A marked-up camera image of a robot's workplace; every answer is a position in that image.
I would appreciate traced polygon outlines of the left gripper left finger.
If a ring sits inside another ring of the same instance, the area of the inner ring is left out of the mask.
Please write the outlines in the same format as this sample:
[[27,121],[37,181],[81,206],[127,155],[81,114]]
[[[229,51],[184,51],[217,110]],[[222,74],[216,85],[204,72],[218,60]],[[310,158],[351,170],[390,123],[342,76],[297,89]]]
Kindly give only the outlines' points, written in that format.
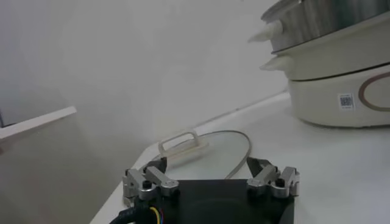
[[162,157],[149,161],[140,169],[127,169],[122,177],[123,203],[131,207],[136,201],[173,197],[179,190],[179,182],[166,176],[167,166],[167,157]]

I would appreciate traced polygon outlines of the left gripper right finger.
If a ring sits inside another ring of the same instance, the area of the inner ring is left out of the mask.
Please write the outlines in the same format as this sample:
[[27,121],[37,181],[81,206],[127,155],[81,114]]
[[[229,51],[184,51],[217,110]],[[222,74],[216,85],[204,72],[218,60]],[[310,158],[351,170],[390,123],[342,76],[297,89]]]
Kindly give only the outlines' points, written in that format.
[[253,157],[248,157],[246,163],[252,174],[246,185],[256,197],[265,193],[274,198],[299,196],[299,171],[295,167],[280,170],[266,159]]

